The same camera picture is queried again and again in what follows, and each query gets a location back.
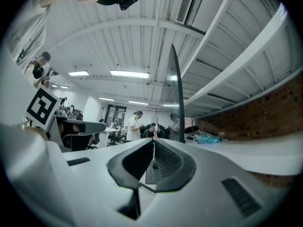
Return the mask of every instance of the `woman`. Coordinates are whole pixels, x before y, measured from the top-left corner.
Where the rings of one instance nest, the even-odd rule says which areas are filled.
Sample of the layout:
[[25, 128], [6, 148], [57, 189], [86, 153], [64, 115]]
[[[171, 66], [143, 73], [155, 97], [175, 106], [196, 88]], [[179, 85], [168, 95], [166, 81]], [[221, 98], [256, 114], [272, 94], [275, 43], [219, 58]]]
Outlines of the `woman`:
[[179, 115], [172, 113], [170, 119], [174, 122], [173, 126], [169, 125], [170, 129], [170, 140], [179, 141]]
[[128, 120], [128, 132], [126, 135], [127, 141], [141, 139], [140, 128], [144, 125], [143, 124], [140, 125], [137, 120], [141, 119], [143, 113], [142, 113], [142, 111], [137, 111], [134, 114], [135, 114], [135, 116], [131, 117]]

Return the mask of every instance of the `ceiling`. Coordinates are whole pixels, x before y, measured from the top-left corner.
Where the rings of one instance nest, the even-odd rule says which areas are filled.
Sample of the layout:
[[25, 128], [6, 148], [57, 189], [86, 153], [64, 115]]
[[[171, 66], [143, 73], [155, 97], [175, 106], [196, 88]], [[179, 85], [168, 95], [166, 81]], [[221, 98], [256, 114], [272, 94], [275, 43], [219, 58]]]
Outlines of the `ceiling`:
[[[51, 54], [60, 73], [50, 83], [162, 110], [173, 44], [186, 116], [199, 117], [254, 100], [302, 71], [299, 36], [277, 0], [191, 0], [185, 25], [175, 22], [181, 1], [139, 0], [126, 11], [74, 0], [53, 4], [39, 51]], [[68, 74], [79, 70], [89, 76]], [[110, 70], [149, 72], [150, 79], [114, 77]]]

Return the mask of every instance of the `black slot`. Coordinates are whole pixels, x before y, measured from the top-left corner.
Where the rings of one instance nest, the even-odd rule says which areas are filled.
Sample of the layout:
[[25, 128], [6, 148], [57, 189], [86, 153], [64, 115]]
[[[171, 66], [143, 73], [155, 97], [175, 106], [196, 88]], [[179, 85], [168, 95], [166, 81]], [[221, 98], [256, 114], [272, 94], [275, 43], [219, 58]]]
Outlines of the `black slot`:
[[74, 165], [78, 165], [78, 164], [81, 164], [81, 163], [84, 163], [84, 162], [88, 162], [88, 161], [90, 161], [90, 159], [88, 159], [87, 157], [83, 157], [83, 158], [67, 161], [67, 164], [69, 166], [74, 166]]
[[228, 178], [222, 181], [223, 186], [236, 203], [244, 217], [248, 217], [258, 211], [261, 206], [252, 198], [252, 196], [238, 183], [234, 178]]

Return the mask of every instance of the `air conditioning unit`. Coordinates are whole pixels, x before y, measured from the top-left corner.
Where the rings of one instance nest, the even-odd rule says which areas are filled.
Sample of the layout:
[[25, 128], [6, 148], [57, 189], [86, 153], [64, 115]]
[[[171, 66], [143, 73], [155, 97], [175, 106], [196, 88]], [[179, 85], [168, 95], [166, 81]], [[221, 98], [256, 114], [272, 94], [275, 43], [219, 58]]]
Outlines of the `air conditioning unit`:
[[185, 23], [185, 19], [192, 0], [182, 0], [179, 4], [178, 12], [175, 21], [180, 24]]

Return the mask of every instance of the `fluorescent light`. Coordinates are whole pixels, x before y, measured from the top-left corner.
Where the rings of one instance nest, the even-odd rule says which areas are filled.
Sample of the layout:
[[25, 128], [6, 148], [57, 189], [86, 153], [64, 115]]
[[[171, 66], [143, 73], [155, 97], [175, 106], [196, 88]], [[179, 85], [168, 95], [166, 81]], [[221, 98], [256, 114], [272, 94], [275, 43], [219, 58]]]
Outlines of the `fluorescent light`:
[[134, 101], [128, 101], [129, 103], [131, 103], [131, 104], [143, 104], [143, 105], [148, 105], [148, 104], [146, 104], [146, 103], [140, 103], [140, 102], [134, 102]]
[[110, 73], [113, 76], [125, 76], [125, 77], [134, 77], [134, 78], [150, 78], [149, 73], [145, 72], [133, 72], [133, 71], [125, 71], [125, 70], [111, 70]]
[[170, 81], [177, 81], [177, 76], [170, 76], [169, 79]]
[[114, 99], [103, 98], [103, 97], [99, 97], [99, 99], [102, 99], [102, 100], [107, 100], [107, 101], [114, 101]]
[[164, 104], [164, 107], [179, 107], [178, 104]]
[[74, 71], [74, 72], [69, 72], [72, 77], [74, 76], [89, 76], [89, 73], [87, 71]]

